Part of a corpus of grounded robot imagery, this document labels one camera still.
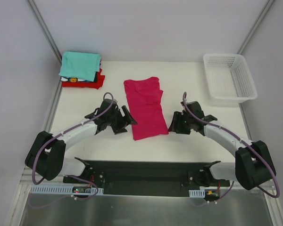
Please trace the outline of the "crimson pink t shirt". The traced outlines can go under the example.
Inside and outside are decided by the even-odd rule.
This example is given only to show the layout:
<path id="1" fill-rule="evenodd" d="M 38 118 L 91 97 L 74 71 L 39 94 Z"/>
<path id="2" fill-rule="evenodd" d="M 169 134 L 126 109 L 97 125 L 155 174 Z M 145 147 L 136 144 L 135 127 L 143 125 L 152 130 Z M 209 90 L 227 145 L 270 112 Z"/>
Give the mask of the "crimson pink t shirt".
<path id="1" fill-rule="evenodd" d="M 137 121 L 132 126 L 133 139 L 137 141 L 169 134 L 161 106 L 163 90 L 160 89 L 159 78 L 125 80 L 124 88 L 130 113 Z"/>

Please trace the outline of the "white plastic basket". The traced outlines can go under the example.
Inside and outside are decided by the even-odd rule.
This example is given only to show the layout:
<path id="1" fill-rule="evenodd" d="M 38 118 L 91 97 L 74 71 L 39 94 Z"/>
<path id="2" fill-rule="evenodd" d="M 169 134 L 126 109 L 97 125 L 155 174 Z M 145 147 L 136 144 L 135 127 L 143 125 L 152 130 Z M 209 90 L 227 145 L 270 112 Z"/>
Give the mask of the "white plastic basket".
<path id="1" fill-rule="evenodd" d="M 236 105 L 258 97 L 244 56 L 225 53 L 205 54 L 203 63 L 212 103 Z"/>

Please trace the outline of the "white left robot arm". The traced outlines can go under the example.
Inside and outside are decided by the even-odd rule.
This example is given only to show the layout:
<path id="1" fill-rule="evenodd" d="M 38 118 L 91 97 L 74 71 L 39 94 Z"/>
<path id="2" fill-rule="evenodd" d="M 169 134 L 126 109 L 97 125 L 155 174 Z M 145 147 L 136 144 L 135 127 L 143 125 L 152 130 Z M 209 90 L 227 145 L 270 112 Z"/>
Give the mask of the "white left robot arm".
<path id="1" fill-rule="evenodd" d="M 116 100 L 103 99 L 100 107 L 86 115 L 76 125 L 53 135 L 46 131 L 38 133 L 25 159 L 33 176 L 53 180 L 59 175 L 74 176 L 79 183 L 90 179 L 87 164 L 78 158 L 66 158 L 66 151 L 80 141 L 97 135 L 111 127 L 114 134 L 126 132 L 128 125 L 136 125 L 126 106 L 118 107 Z"/>

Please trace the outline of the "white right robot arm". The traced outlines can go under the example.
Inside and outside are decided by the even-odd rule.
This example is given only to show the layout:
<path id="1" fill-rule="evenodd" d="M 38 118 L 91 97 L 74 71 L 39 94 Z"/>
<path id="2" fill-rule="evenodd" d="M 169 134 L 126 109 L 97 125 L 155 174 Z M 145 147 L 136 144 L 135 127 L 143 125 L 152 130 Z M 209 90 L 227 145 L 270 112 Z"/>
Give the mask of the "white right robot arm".
<path id="1" fill-rule="evenodd" d="M 275 167 L 263 141 L 239 137 L 213 115 L 205 115 L 197 101 L 181 105 L 183 110 L 173 114 L 168 129 L 170 132 L 185 135 L 191 131 L 198 132 L 217 142 L 235 158 L 234 163 L 214 161 L 205 165 L 194 176 L 195 183 L 208 187 L 219 180 L 229 180 L 237 181 L 246 190 L 251 190 L 275 178 Z"/>

